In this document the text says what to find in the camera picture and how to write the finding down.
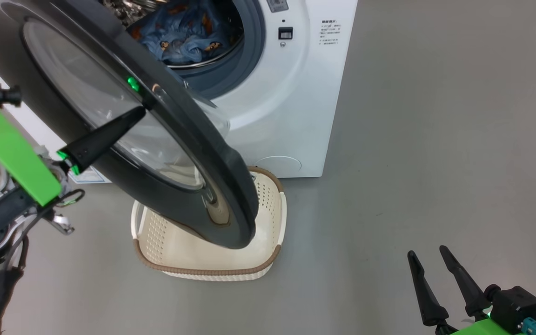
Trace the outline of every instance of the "basket handle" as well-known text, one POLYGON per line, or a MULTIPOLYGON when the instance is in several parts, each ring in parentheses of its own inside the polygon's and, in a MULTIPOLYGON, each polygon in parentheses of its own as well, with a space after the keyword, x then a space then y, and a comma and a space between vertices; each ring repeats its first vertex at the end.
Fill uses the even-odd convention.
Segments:
POLYGON ((132 206, 132 222, 130 223, 134 240, 138 239, 138 209, 140 209, 140 203, 134 201, 134 205, 132 206))

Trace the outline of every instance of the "open washing machine door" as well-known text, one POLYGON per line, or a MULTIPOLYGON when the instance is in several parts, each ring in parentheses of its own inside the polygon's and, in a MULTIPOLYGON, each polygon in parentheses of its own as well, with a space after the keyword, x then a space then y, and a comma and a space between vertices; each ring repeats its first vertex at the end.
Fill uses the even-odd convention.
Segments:
POLYGON ((93 0, 0 0, 0 75, 65 142, 138 105, 146 117, 96 167, 214 244, 247 246, 258 197, 229 123, 93 0))

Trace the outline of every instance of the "gray sticker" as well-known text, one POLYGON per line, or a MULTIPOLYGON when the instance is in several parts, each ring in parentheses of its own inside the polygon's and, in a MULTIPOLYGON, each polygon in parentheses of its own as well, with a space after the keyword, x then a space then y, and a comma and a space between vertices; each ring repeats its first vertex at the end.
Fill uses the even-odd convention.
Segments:
POLYGON ((270 6, 270 11, 273 13, 282 12, 289 9, 289 4, 287 0, 266 0, 268 1, 268 6, 270 6))

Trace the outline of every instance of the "blue clothing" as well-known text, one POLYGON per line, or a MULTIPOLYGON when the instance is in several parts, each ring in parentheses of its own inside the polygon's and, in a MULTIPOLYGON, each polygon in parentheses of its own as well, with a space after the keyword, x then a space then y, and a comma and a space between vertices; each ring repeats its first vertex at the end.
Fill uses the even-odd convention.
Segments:
POLYGON ((212 0, 171 0, 127 31, 170 65, 199 63, 230 47, 230 27, 212 0))

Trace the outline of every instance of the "white washing machine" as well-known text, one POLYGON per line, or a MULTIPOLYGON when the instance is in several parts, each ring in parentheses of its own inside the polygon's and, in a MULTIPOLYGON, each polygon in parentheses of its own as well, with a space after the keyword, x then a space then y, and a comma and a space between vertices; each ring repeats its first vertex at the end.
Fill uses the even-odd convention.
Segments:
MULTIPOLYGON (((98 22, 110 20, 97 19, 107 9, 96 0, 0 0, 0 75, 9 85, 31 85, 26 77, 34 66, 23 64, 29 57, 13 56, 25 49, 26 40, 18 39, 19 27, 7 22, 34 15, 54 26, 50 12, 62 8, 58 2, 98 22)), ((280 178, 321 176, 357 0, 232 3, 241 16, 243 41, 210 64, 173 70, 221 109, 230 123, 226 141, 247 164, 280 178)), ((89 29, 88 22, 74 22, 89 29)), ((24 100, 44 122, 28 108, 13 115, 50 151, 61 147, 58 129, 49 129, 50 113, 40 111, 47 102, 24 91, 24 100)))

